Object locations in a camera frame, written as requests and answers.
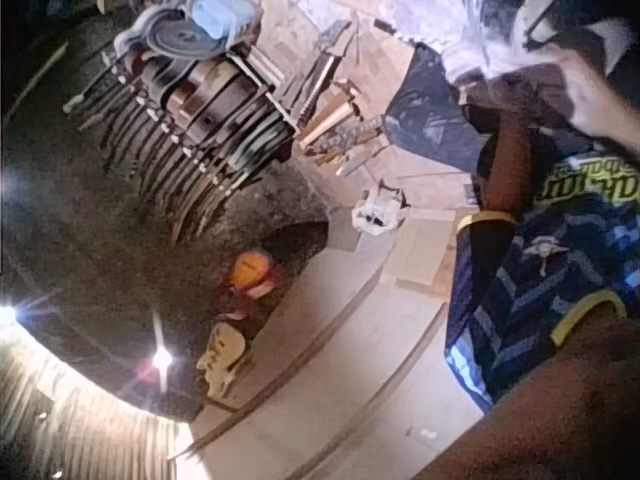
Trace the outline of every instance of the yellow trim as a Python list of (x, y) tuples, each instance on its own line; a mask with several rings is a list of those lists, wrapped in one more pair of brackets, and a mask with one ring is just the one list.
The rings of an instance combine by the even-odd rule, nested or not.
[(601, 303), (606, 302), (613, 304), (619, 318), (627, 316), (627, 309), (624, 306), (624, 303), (622, 303), (620, 297), (618, 297), (614, 292), (611, 290), (600, 290), (599, 292), (594, 292), (575, 304), (571, 311), (560, 321), (558, 325), (556, 325), (556, 328), (553, 329), (553, 332), (551, 332), (551, 340), (555, 346), (560, 347), (585, 315)]
[(467, 215), (462, 220), (460, 220), (460, 223), (458, 224), (458, 233), (460, 233), (463, 229), (465, 229), (466, 227), (468, 227), (473, 223), (486, 222), (490, 220), (502, 220), (505, 222), (513, 223), (514, 225), (518, 224), (516, 219), (513, 218), (513, 215), (509, 215), (506, 212), (485, 210), (483, 212)]

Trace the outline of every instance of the person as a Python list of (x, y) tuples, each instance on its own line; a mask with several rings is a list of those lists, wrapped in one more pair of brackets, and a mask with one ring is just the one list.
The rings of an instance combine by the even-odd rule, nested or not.
[(595, 148), (536, 188), (526, 112), (502, 112), (445, 345), (486, 415), (416, 479), (640, 478), (640, 111), (575, 51), (537, 55)]

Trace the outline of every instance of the light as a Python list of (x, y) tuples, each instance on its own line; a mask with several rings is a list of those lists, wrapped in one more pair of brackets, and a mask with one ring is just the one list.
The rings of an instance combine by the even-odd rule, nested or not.
[(16, 311), (13, 307), (0, 307), (0, 325), (8, 327), (16, 323)]
[(166, 372), (169, 366), (173, 363), (173, 358), (166, 348), (159, 346), (152, 361), (153, 366), (160, 370), (160, 372)]

